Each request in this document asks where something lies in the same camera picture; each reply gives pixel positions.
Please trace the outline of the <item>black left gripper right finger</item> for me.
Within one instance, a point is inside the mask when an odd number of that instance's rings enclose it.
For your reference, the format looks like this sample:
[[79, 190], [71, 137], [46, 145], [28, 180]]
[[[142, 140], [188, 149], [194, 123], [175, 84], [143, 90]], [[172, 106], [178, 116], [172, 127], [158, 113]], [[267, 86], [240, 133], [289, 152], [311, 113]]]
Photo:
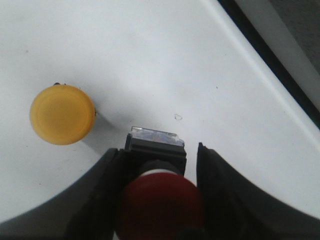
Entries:
[[215, 150], [198, 145], [196, 181], [210, 240], [318, 240], [320, 220], [250, 182]]

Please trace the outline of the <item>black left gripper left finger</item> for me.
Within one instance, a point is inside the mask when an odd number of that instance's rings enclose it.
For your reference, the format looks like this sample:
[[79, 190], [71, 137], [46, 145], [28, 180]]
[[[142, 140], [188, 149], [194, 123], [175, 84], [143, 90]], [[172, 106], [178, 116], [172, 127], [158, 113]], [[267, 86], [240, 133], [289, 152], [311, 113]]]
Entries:
[[109, 149], [79, 180], [0, 225], [2, 240], [112, 240], [125, 153]]

